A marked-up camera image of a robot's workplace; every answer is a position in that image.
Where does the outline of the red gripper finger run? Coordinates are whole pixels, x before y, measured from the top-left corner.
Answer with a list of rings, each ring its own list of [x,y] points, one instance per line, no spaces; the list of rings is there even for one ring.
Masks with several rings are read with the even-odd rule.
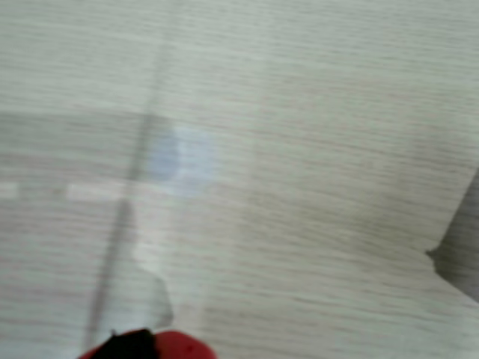
[[[156,350],[161,359],[217,359],[216,353],[204,342],[181,331],[154,334]]]
[[[153,333],[141,329],[124,334],[112,333],[103,344],[84,353],[86,359],[155,359],[156,341]]]

